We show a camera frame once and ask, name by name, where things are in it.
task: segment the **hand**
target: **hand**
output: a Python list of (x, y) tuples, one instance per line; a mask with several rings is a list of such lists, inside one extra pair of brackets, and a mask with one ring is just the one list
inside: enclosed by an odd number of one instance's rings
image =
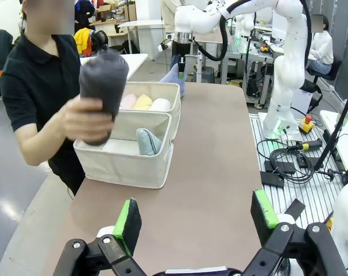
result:
[(99, 99), (69, 100), (59, 111), (63, 135), (68, 139), (95, 142), (104, 139), (114, 127), (112, 116), (102, 113)]

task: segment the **rolled towel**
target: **rolled towel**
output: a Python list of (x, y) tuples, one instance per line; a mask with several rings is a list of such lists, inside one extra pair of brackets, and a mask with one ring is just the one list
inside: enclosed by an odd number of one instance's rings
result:
[(122, 98), (119, 109), (132, 109), (137, 101), (137, 97), (134, 94), (128, 94)]
[(167, 99), (156, 99), (149, 108), (149, 111), (167, 112), (171, 109), (170, 102)]
[(141, 155), (156, 155), (160, 152), (163, 142), (157, 138), (151, 131), (145, 128), (137, 130), (137, 142)]
[(152, 106), (152, 100), (145, 94), (138, 97), (133, 110), (148, 110)]

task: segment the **chair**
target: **chair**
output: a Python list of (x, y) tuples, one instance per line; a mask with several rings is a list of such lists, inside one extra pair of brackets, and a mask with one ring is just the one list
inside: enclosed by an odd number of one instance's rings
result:
[(314, 81), (313, 81), (314, 84), (317, 83), (319, 77), (327, 79), (328, 81), (334, 81), (336, 79), (337, 73), (340, 69), (341, 63), (342, 63), (341, 59), (334, 58), (334, 62), (332, 64), (331, 71), (327, 75), (323, 75), (320, 72), (317, 72), (314, 70), (308, 70), (308, 73), (310, 73), (310, 75), (312, 75), (312, 76), (315, 76)]
[(309, 92), (311, 94), (313, 94), (314, 92), (317, 92), (318, 94), (320, 94), (318, 99), (312, 98), (311, 100), (310, 108), (308, 109), (307, 114), (311, 113), (319, 105), (319, 102), (322, 100), (323, 98), (322, 91), (316, 83), (311, 82), (307, 79), (304, 81), (304, 85), (300, 89), (302, 89), (303, 91)]

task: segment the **brown tabletop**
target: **brown tabletop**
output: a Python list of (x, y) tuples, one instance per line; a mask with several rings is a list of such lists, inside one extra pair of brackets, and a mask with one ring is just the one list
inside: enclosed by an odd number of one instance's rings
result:
[(101, 228), (114, 225), (130, 197), (137, 200), (142, 217), (134, 258), (147, 275), (165, 269), (247, 266), (260, 247), (250, 203), (261, 181), (243, 91), (187, 83), (173, 143), (162, 189), (84, 180), (43, 275), (53, 274), (68, 240), (89, 243)]

